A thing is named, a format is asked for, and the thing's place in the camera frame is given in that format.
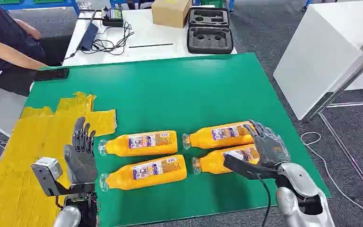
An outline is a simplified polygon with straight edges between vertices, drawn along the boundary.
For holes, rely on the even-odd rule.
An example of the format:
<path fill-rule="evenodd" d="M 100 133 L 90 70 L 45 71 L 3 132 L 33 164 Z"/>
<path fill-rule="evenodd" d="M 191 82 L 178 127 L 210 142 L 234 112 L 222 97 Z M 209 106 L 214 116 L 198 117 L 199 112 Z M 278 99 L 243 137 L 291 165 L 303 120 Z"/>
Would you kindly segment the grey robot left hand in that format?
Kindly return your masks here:
<path fill-rule="evenodd" d="M 94 154 L 95 130 L 89 129 L 86 118 L 79 117 L 74 125 L 72 143 L 64 146 L 64 159 L 72 184 L 93 183 L 98 176 Z"/>

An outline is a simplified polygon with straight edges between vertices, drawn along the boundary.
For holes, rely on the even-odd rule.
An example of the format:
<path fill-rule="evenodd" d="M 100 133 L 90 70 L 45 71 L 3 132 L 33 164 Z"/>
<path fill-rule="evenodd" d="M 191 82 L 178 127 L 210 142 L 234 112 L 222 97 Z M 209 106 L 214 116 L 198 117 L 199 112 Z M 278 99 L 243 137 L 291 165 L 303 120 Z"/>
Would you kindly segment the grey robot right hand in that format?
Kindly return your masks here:
<path fill-rule="evenodd" d="M 259 153 L 259 163 L 266 168 L 275 168 L 285 162 L 291 162 L 291 156 L 280 135 L 260 122 L 248 120 L 244 127 L 248 129 L 253 138 L 256 150 Z"/>

